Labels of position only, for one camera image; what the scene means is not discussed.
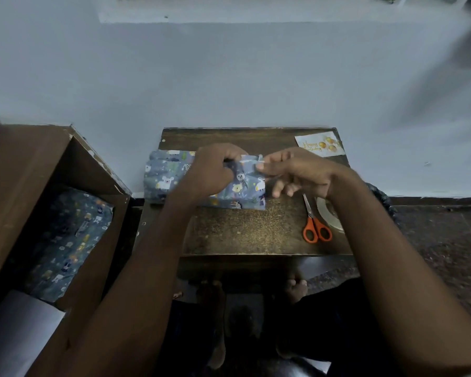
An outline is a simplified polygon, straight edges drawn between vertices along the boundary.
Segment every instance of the black pants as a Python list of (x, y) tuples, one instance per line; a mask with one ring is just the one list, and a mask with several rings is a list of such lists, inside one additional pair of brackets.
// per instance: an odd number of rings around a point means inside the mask
[[(308, 295), (284, 309), (281, 317), (280, 349), (330, 361), (328, 376), (403, 375), (380, 332), (361, 278)], [(214, 324), (203, 307), (173, 301), (158, 374), (194, 375), (207, 364), (213, 347)]]

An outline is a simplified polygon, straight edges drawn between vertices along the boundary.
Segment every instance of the wooden table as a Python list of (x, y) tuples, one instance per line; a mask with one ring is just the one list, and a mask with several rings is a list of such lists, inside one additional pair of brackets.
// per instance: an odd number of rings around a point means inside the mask
[[(208, 144), (230, 142), (251, 155), (265, 156), (297, 146), (295, 136), (327, 131), (335, 132), (340, 140), (335, 128), (169, 128), (162, 132), (159, 149), (195, 151)], [(329, 159), (349, 166), (345, 155)], [(309, 197), (309, 202), (314, 214), (321, 220), (312, 197)], [(160, 209), (159, 206), (145, 204), (142, 225), (153, 225)], [(304, 241), (302, 230), (306, 219), (307, 212), (301, 193), (291, 198), (272, 198), (268, 190), (264, 211), (199, 207), (185, 237), (180, 274), (188, 270), (185, 274), (197, 275), (199, 269), (206, 268), (218, 272), (234, 268), (248, 272), (273, 268), (296, 270), (303, 263), (329, 264), (331, 262), (327, 259), (334, 259), (333, 264), (338, 264), (339, 260), (342, 262), (352, 258), (345, 235), (333, 228), (333, 240), (330, 242), (309, 244)], [(321, 259), (308, 259), (318, 256)], [(208, 265), (212, 262), (217, 265), (215, 268)]]

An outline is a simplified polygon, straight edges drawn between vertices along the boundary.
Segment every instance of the orange scissors handle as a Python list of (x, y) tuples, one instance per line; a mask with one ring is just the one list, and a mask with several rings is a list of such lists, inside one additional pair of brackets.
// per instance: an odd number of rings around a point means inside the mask
[[(312, 239), (309, 239), (307, 237), (307, 232), (311, 232)], [(305, 227), (303, 228), (302, 235), (303, 235), (303, 239), (305, 239), (305, 241), (308, 242), (308, 243), (316, 243), (317, 242), (318, 236), (317, 236), (317, 233), (316, 233), (316, 229), (314, 228), (314, 223), (312, 222), (311, 217), (307, 217), (307, 225), (305, 225)]]
[(317, 236), (319, 239), (323, 242), (328, 242), (332, 240), (332, 231), (330, 230), (329, 227), (326, 225), (323, 225), (320, 220), (318, 220), (316, 217), (313, 218), (314, 220), (314, 226), (316, 227), (316, 232)]

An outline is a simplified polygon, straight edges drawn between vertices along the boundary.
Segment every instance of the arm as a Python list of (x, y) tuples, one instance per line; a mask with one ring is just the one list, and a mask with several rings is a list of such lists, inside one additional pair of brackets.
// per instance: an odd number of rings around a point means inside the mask
[(273, 195), (305, 189), (328, 198), (358, 263), (372, 310), (409, 374), (471, 372), (471, 316), (427, 266), (381, 203), (347, 167), (300, 148), (265, 158)]
[(147, 231), (87, 325), (65, 376), (150, 375), (169, 319), (183, 239), (195, 207), (233, 179), (225, 158), (243, 150), (214, 144), (197, 151), (191, 169)]

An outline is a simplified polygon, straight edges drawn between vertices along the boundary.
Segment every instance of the brown tabletop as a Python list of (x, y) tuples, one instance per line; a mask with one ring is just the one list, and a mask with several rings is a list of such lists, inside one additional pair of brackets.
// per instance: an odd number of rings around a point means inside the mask
[[(230, 142), (251, 155), (264, 156), (296, 146), (295, 136), (334, 131), (336, 128), (237, 128), (237, 129), (180, 129), (162, 132), (159, 149), (195, 151), (212, 143)], [(347, 157), (333, 156), (330, 160), (349, 166)], [(199, 207), (185, 238), (184, 255), (331, 255), (352, 254), (345, 235), (332, 228), (333, 240), (309, 244), (302, 238), (307, 212), (302, 194), (272, 198), (266, 193), (266, 210), (235, 210)], [(316, 204), (309, 197), (314, 214)], [(150, 223), (160, 207), (146, 207)]]

